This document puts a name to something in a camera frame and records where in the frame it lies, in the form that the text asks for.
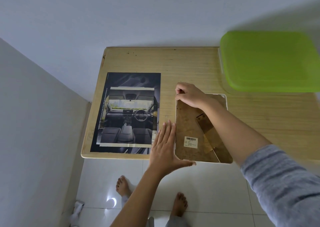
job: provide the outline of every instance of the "windshield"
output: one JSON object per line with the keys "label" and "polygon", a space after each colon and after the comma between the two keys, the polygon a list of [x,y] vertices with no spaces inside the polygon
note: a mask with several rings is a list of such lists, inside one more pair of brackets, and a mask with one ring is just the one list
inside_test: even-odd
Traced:
{"label": "windshield", "polygon": [[152,105],[153,100],[109,100],[109,103],[112,109],[147,110]]}

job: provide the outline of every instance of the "wooden table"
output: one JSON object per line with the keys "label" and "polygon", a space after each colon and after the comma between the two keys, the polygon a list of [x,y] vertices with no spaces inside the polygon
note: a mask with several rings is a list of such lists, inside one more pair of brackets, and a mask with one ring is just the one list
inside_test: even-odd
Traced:
{"label": "wooden table", "polygon": [[320,110],[313,93],[231,95],[222,88],[218,48],[106,48],[82,145],[85,158],[148,159],[148,155],[90,152],[107,72],[161,73],[160,121],[175,120],[177,82],[195,84],[205,93],[227,95],[235,116],[290,156],[320,160]]}

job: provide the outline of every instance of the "plastic container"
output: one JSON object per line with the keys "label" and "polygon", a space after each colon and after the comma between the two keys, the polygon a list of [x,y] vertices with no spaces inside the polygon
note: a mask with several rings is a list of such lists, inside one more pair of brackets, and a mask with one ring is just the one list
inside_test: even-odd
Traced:
{"label": "plastic container", "polygon": [[227,32],[219,49],[224,89],[231,94],[320,91],[320,57],[299,32]]}

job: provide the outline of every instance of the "leg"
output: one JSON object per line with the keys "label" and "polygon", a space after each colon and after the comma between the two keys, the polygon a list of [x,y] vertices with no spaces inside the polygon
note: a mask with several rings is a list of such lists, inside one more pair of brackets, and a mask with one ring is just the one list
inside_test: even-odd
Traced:
{"label": "leg", "polygon": [[121,176],[118,179],[115,189],[119,193],[119,195],[121,196],[121,208],[123,208],[123,206],[128,201],[128,199],[131,195],[131,191],[129,189],[128,182],[124,176]]}
{"label": "leg", "polygon": [[167,222],[166,227],[190,227],[187,221],[182,218],[186,208],[188,207],[188,202],[183,193],[179,192],[177,194],[173,206],[174,207],[172,208],[170,219]]}

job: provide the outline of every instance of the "floor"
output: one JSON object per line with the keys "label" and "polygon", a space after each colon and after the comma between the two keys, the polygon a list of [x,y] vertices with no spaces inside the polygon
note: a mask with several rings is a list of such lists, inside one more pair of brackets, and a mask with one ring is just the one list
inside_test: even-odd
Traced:
{"label": "floor", "polygon": [[[84,201],[79,227],[109,226],[121,210],[115,191],[119,176],[133,190],[148,167],[148,160],[85,159],[77,199]],[[165,226],[177,192],[188,200],[184,217],[196,226],[273,227],[236,164],[198,162],[162,179],[150,216],[155,227]]]}

